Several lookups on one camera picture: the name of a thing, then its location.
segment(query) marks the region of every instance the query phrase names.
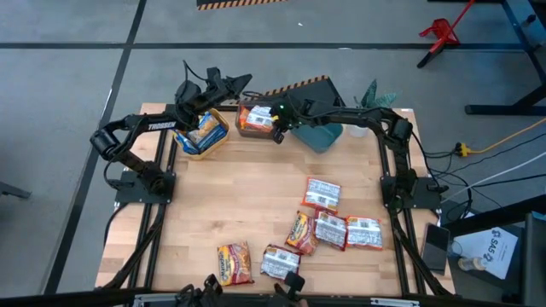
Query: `gray floor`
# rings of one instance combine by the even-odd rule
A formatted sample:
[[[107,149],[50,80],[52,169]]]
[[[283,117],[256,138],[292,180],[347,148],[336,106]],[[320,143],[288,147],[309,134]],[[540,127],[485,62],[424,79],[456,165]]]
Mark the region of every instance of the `gray floor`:
[[[1,42],[124,42],[137,0],[7,1],[0,11]],[[192,1],[148,2],[137,42],[314,42],[423,43],[417,33],[434,18],[453,20],[461,3],[426,0],[335,0],[257,5],[198,12]],[[521,20],[530,13],[515,2]],[[464,43],[517,43],[500,5],[481,4],[456,30]],[[532,42],[544,40],[543,28],[526,29]],[[0,296],[38,293],[67,208],[90,146],[90,133],[101,117],[119,63],[120,50],[0,50],[0,180],[31,190],[29,200],[0,198]],[[379,91],[395,91],[396,107],[412,107],[421,139],[429,151],[449,150],[455,142],[482,148],[539,118],[469,117],[468,103],[509,104],[539,85],[526,54],[519,51],[446,51],[426,69],[417,50],[325,49],[177,49],[133,50],[112,119],[137,113],[142,102],[171,102],[182,82],[182,60],[197,71],[218,66],[223,73],[252,73],[248,89],[277,88],[327,74],[346,101],[361,96],[378,79]],[[546,64],[546,54],[538,55]],[[546,125],[507,143],[546,132]],[[475,182],[529,159],[546,148],[540,139],[498,159],[461,171]],[[455,159],[454,167],[480,159]],[[447,161],[431,161],[441,168]],[[60,291],[91,289],[102,255],[105,223],[114,192],[102,180],[99,161],[75,234]],[[505,178],[544,172],[544,163]],[[120,168],[115,166],[114,174]],[[483,188],[502,205],[545,193],[546,180]],[[476,196],[475,208],[497,205]],[[498,300],[501,290],[466,274],[454,273],[465,297]]]

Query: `phone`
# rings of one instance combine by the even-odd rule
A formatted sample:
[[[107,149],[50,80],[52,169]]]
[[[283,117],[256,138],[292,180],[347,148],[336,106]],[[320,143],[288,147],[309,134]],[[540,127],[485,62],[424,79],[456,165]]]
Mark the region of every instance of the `phone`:
[[[450,242],[450,231],[434,224],[427,225],[425,246],[421,257],[427,267],[434,273],[444,275],[447,264],[447,249]]]

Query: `red snack bag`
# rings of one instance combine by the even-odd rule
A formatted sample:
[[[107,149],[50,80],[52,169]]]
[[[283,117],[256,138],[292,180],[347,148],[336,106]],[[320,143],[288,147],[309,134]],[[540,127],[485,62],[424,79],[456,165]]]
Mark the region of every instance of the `red snack bag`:
[[[250,270],[250,252],[246,242],[218,248],[221,286],[254,283]]]
[[[301,205],[315,209],[338,212],[341,186],[317,179],[307,178],[307,190]]]
[[[347,246],[383,250],[381,220],[367,217],[347,217]]]
[[[297,248],[305,255],[312,255],[317,249],[318,239],[315,236],[315,219],[298,211],[298,217],[294,222],[286,244]]]
[[[315,226],[317,238],[344,251],[347,242],[346,220],[324,210],[316,210],[315,218],[317,219]]]
[[[298,274],[301,252],[290,252],[286,248],[269,244],[264,251],[260,273],[284,281],[288,272]]]

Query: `yellow cable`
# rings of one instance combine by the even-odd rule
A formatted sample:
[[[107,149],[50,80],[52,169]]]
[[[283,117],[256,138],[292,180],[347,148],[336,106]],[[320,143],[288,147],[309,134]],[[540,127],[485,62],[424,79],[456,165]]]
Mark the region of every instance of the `yellow cable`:
[[[515,136],[518,136],[518,135],[522,134],[523,132],[529,131],[529,130],[535,128],[536,126],[538,126],[538,125],[540,125],[540,124],[542,124],[542,123],[545,123],[545,122],[546,122],[546,118],[541,119],[541,120],[537,121],[535,124],[530,125],[529,127],[525,128],[525,129],[523,129],[523,130],[520,130],[520,131],[514,133],[514,134],[511,135],[511,136],[508,136],[508,137],[503,138],[501,141],[496,142],[495,144],[489,146],[489,147],[486,148],[486,149],[482,149],[482,150],[472,150],[472,149],[468,148],[467,152],[468,152],[469,154],[470,154],[470,153],[471,153],[471,154],[476,154],[476,153],[477,153],[477,154],[483,154],[484,152],[489,151],[489,150],[491,150],[491,149],[493,149],[493,148],[495,148],[495,147],[501,145],[502,143],[506,142],[507,140],[509,140],[509,139],[511,139],[511,138],[513,138],[513,137],[515,137]]]

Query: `bottle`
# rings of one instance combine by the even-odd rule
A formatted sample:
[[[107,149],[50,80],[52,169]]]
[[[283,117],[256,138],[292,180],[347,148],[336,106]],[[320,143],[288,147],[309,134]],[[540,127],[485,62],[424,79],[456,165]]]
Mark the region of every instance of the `bottle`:
[[[476,257],[476,258],[461,258],[459,259],[459,268],[461,268],[464,271],[469,271],[472,269],[475,270],[485,270],[485,267],[487,266],[487,260]]]

